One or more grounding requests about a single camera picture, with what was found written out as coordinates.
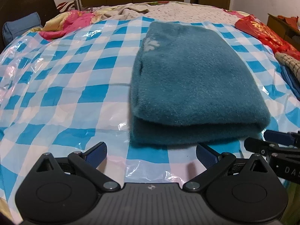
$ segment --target red bag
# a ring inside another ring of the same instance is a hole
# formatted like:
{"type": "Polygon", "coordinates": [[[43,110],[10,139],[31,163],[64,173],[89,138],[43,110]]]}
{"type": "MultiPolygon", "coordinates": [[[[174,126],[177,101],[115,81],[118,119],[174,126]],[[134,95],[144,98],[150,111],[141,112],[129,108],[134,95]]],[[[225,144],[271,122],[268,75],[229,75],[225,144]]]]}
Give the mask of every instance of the red bag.
{"type": "Polygon", "coordinates": [[[239,19],[235,23],[235,27],[238,30],[260,40],[262,44],[269,46],[274,54],[276,52],[282,52],[300,60],[300,52],[295,47],[280,38],[273,30],[257,19],[254,15],[249,15],[239,19]]]}

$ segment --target metal bolt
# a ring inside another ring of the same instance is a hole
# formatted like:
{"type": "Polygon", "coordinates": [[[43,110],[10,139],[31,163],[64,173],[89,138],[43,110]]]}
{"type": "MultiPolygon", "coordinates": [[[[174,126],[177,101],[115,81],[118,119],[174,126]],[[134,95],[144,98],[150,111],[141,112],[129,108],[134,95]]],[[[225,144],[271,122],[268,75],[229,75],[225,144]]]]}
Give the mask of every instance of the metal bolt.
{"type": "Polygon", "coordinates": [[[150,189],[150,190],[153,190],[153,189],[156,188],[156,186],[152,184],[152,185],[149,185],[147,188],[150,189]]]}
{"type": "Polygon", "coordinates": [[[200,188],[200,184],[197,182],[187,182],[185,184],[185,187],[188,188],[189,190],[196,190],[200,188]]]}
{"type": "Polygon", "coordinates": [[[116,187],[118,187],[118,183],[115,182],[115,181],[108,181],[108,182],[103,184],[103,187],[107,190],[113,190],[116,187]]]}

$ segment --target patterned bedsheet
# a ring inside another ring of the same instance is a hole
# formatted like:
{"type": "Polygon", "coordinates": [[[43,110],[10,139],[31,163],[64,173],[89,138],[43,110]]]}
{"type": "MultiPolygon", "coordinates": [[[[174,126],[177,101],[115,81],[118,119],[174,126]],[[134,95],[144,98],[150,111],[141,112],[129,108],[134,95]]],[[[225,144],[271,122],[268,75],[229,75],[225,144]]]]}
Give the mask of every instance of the patterned bedsheet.
{"type": "MultiPolygon", "coordinates": [[[[8,201],[15,221],[21,220],[15,192],[44,152],[63,157],[104,141],[108,157],[99,170],[120,184],[182,185],[205,170],[196,159],[195,145],[129,144],[131,69],[152,21],[101,21],[52,42],[29,33],[0,55],[0,197],[8,201]]],[[[192,25],[216,31],[248,65],[272,115],[268,129],[300,128],[300,102],[281,78],[270,48],[232,25],[192,25]]],[[[211,147],[250,156],[243,140],[211,147]]]]}

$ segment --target folded towel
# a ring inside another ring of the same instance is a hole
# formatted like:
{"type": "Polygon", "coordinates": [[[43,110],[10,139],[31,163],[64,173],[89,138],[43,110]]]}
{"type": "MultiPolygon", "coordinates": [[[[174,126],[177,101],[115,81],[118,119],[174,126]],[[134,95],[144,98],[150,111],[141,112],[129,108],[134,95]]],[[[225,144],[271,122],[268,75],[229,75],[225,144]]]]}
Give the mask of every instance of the folded towel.
{"type": "Polygon", "coordinates": [[[214,31],[153,22],[132,73],[131,138],[189,144],[245,137],[270,115],[245,63],[214,31]]]}

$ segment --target pillow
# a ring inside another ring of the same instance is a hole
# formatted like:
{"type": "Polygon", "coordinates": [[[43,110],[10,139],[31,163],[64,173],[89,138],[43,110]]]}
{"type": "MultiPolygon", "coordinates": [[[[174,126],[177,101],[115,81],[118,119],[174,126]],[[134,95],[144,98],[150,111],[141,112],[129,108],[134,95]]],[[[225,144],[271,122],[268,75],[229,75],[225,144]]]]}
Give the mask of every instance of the pillow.
{"type": "Polygon", "coordinates": [[[17,36],[20,36],[29,29],[38,26],[41,26],[41,19],[37,12],[12,22],[6,22],[2,29],[2,36],[5,46],[11,43],[17,36]]]}
{"type": "Polygon", "coordinates": [[[75,10],[75,2],[62,2],[56,8],[60,13],[75,10]]]}

